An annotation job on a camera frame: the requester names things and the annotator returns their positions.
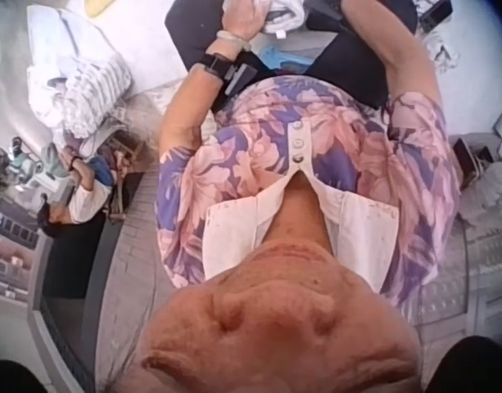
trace blue cloth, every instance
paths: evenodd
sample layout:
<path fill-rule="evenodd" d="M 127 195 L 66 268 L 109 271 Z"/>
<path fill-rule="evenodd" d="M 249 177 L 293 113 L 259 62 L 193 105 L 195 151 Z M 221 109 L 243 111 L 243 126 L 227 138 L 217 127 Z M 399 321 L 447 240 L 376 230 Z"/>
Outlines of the blue cloth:
<path fill-rule="evenodd" d="M 94 170 L 94 178 L 98 182 L 107 187 L 114 187 L 114 177 L 112 176 L 111 168 L 106 162 L 105 157 L 95 156 L 91 158 L 88 162 L 88 166 Z"/>

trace white bracelet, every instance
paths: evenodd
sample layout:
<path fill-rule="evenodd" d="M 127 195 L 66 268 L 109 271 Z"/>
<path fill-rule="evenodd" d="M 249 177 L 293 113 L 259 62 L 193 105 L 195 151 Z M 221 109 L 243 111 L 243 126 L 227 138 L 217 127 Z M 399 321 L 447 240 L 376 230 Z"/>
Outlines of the white bracelet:
<path fill-rule="evenodd" d="M 234 41 L 235 43 L 239 43 L 245 52 L 249 52 L 251 50 L 251 45 L 245 39 L 240 38 L 235 34 L 232 34 L 230 31 L 220 30 L 218 33 L 216 33 L 216 37 L 221 39 L 227 39 L 228 41 Z"/>

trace pink floral pattern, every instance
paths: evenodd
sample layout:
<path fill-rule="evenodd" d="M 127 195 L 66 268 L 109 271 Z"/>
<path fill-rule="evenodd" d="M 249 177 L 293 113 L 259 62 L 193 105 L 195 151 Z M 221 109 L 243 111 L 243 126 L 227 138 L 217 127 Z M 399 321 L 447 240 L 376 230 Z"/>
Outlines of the pink floral pattern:
<path fill-rule="evenodd" d="M 299 120 L 311 124 L 313 168 L 322 182 L 400 208 L 382 293 L 401 303 L 434 278 L 459 204 L 445 119 L 421 93 L 402 94 L 389 112 L 386 133 L 341 89 L 279 76 L 233 99 L 216 116 L 215 136 L 198 151 L 167 152 L 156 212 L 162 261 L 174 285 L 204 280 L 201 239 L 209 206 L 254 196 L 287 173 L 287 126 Z"/>

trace hand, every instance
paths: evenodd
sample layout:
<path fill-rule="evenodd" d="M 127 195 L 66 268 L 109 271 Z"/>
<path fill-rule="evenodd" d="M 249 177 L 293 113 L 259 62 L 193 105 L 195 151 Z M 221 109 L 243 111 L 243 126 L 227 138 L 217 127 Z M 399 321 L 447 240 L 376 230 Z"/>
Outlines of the hand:
<path fill-rule="evenodd" d="M 72 158 L 74 156 L 74 149 L 72 149 L 71 147 L 65 146 L 63 147 L 63 149 L 61 149 L 59 157 L 65 169 L 69 169 L 70 162 L 72 161 Z"/>
<path fill-rule="evenodd" d="M 264 27 L 271 3 L 272 0 L 232 0 L 222 19 L 224 30 L 252 40 Z"/>

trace dark hair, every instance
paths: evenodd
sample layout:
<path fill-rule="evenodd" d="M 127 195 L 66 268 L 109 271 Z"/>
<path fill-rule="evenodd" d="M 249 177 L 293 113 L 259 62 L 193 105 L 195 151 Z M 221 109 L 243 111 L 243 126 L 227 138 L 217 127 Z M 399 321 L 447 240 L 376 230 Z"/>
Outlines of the dark hair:
<path fill-rule="evenodd" d="M 36 216 L 39 228 L 49 237 L 59 237 L 62 230 L 62 224 L 51 223 L 51 206 L 45 201 L 39 208 Z"/>
<path fill-rule="evenodd" d="M 4 391 L 47 393 L 47 389 L 27 367 L 10 360 L 0 360 L 0 392 Z"/>

